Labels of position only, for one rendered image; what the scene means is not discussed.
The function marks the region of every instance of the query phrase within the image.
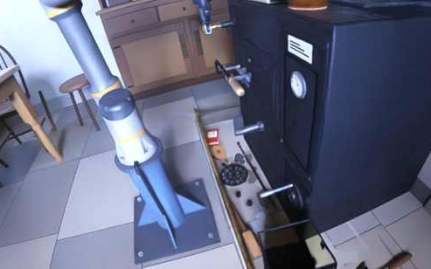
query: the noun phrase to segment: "terracotta pot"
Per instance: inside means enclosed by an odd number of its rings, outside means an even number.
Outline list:
[[[292,10],[324,10],[328,0],[287,0]]]

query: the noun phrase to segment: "yellow ring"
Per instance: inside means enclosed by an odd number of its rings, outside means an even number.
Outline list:
[[[94,96],[94,97],[101,97],[102,95],[104,95],[105,93],[108,93],[108,92],[110,92],[110,91],[112,91],[112,90],[114,90],[115,88],[117,88],[117,86],[119,86],[119,84],[121,84],[121,81],[120,80],[117,80],[117,82],[115,82],[115,84],[113,84],[110,88],[108,88],[107,90],[105,90],[105,91],[101,91],[101,92],[98,92],[98,93],[92,93],[92,96]]]
[[[78,5],[81,5],[81,4],[82,4],[82,1],[72,2],[72,3],[68,4],[68,5],[66,5],[65,7],[61,7],[59,9],[57,9],[57,10],[54,10],[54,11],[51,11],[51,12],[47,13],[47,17],[48,18],[56,17],[58,14],[64,13],[67,10],[70,10],[70,9],[72,9],[72,8],[78,6]]]
[[[138,132],[138,134],[136,134],[136,135],[134,135],[134,136],[132,136],[132,137],[130,137],[130,138],[128,138],[128,139],[126,139],[126,140],[116,140],[116,139],[114,139],[114,140],[115,140],[117,143],[127,143],[127,142],[130,142],[130,141],[133,141],[133,140],[135,140],[135,139],[139,138],[139,137],[140,137],[140,135],[142,135],[142,134],[143,134],[143,132],[145,132],[145,128],[142,128],[142,131]]]

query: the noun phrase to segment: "white wall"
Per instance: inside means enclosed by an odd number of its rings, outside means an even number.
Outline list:
[[[82,14],[95,41],[112,74],[120,78],[101,19],[95,15],[101,8],[99,2],[82,2]],[[39,90],[46,100],[57,98],[63,95],[59,93],[62,83],[83,73],[59,27],[47,18],[38,0],[0,0],[0,45],[21,66],[33,105],[40,103]],[[88,99],[92,99],[87,89],[85,93]]]

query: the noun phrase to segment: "wooden table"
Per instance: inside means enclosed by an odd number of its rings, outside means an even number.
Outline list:
[[[60,162],[62,161],[62,155],[55,148],[52,140],[40,126],[40,123],[38,123],[37,113],[35,112],[34,107],[32,107],[32,104],[29,102],[14,77],[14,73],[19,69],[19,65],[15,65],[0,71],[0,104],[9,97],[9,100],[12,102],[12,105],[16,108],[24,122],[32,127],[40,139],[40,142],[52,154],[55,161]]]

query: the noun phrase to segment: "round dial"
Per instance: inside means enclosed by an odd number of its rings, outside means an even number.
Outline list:
[[[296,96],[296,98],[305,98],[305,95],[307,94],[307,84],[305,83],[305,78],[300,72],[292,72],[290,84],[292,86],[292,92]]]

